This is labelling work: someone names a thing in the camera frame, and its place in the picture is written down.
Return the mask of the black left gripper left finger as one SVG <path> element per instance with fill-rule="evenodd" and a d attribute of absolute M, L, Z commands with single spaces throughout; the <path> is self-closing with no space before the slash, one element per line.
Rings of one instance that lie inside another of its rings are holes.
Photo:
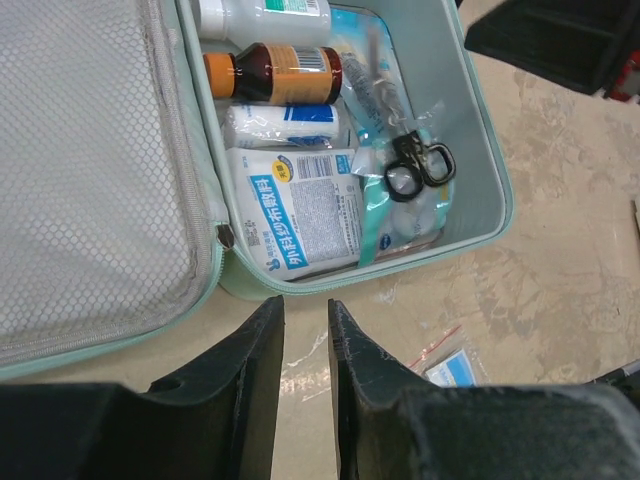
<path fill-rule="evenodd" d="M 117 383 L 5 385 L 5 479 L 267 479 L 285 330 L 272 297 L 137 393 Z"/>

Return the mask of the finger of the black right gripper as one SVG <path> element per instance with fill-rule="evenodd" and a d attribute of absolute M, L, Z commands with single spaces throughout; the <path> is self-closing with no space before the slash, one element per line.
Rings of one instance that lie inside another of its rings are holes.
<path fill-rule="evenodd" d="M 465 48 L 585 95 L 639 93 L 639 2 L 503 1 Z"/>

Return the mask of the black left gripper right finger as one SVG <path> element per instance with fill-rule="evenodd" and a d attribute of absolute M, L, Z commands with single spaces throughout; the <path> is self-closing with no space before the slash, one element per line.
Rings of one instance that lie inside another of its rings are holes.
<path fill-rule="evenodd" d="M 441 388 L 328 304 L 342 479 L 635 479 L 639 393 L 605 383 Z"/>

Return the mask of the black handled scissors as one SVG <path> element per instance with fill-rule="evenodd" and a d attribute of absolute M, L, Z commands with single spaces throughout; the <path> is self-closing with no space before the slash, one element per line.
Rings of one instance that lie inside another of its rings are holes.
<path fill-rule="evenodd" d="M 457 165 L 445 144 L 427 145 L 419 132 L 410 128 L 396 86 L 380 67 L 380 46 L 379 29 L 370 27 L 368 60 L 373 97 L 393 151 L 393 160 L 383 169 L 383 180 L 393 201 L 408 203 L 425 187 L 447 185 L 455 178 Z"/>

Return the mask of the light blue foil pouch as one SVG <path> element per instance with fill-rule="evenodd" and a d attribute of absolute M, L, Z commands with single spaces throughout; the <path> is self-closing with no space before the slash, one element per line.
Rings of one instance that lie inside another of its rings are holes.
<path fill-rule="evenodd" d="M 333 6 L 330 47 L 339 54 L 341 60 L 341 99 L 351 117 L 354 134 L 362 146 L 368 146 L 374 139 L 386 134 L 386 123 L 376 103 L 370 75 L 369 32 L 372 30 L 378 32 L 380 73 L 394 85 L 396 99 L 408 123 L 414 123 L 414 115 L 386 23 L 370 12 Z"/>

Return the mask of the clear green dotted packet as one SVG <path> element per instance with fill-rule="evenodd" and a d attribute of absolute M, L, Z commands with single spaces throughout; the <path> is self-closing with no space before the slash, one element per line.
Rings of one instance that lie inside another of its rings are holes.
<path fill-rule="evenodd" d="M 354 100 L 346 106 L 359 141 L 351 173 L 363 195 L 360 263 L 432 243 L 455 191 L 456 163 L 438 140 L 444 103 L 394 125 L 378 108 L 369 116 Z"/>

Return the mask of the white gauze dressing packet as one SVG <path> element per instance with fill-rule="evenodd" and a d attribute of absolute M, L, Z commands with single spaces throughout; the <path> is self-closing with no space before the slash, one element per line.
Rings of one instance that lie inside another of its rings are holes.
<path fill-rule="evenodd" d="M 290 281 L 358 262 L 363 193 L 353 149 L 226 151 L 257 266 Z"/>

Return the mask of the mint green medicine case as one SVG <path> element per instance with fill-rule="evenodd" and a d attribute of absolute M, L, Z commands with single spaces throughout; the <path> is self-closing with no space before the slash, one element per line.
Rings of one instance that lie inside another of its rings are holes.
<path fill-rule="evenodd" d="M 387 26 L 411 109 L 445 108 L 455 194 L 434 248 L 285 283 L 260 272 L 185 1 L 1 5 L 1 376 L 135 344 L 213 289 L 311 295 L 475 249 L 514 213 L 511 181 L 451 1 L 344 1 Z"/>

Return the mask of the white blue bandage roll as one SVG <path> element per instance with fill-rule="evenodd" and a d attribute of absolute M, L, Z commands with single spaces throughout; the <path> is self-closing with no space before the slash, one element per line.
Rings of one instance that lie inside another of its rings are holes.
<path fill-rule="evenodd" d="M 227 147 L 326 146 L 339 137 L 341 124 L 331 105 L 239 104 L 227 109 L 222 132 Z"/>

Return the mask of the brown bottle orange cap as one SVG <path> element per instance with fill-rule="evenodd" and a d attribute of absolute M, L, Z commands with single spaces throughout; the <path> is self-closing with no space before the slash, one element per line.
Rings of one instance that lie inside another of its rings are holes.
<path fill-rule="evenodd" d="M 270 105 L 332 105 L 343 79 L 339 54 L 330 47 L 254 43 L 238 55 L 203 55 L 215 99 Z"/>

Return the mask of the white plastic bottle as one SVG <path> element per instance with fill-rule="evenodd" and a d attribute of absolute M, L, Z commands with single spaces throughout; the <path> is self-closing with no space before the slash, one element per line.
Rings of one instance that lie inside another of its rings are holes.
<path fill-rule="evenodd" d="M 244 49 L 253 43 L 320 47 L 331 36 L 331 8 L 316 0 L 197 0 L 199 37 Z"/>

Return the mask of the teal header clear packet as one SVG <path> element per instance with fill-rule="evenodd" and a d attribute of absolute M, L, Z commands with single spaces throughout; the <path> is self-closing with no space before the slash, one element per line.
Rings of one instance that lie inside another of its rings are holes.
<path fill-rule="evenodd" d="M 358 266 L 425 248 L 442 233 L 454 196 L 455 183 L 425 187 L 409 202 L 395 202 L 382 177 L 362 177 L 364 210 Z"/>

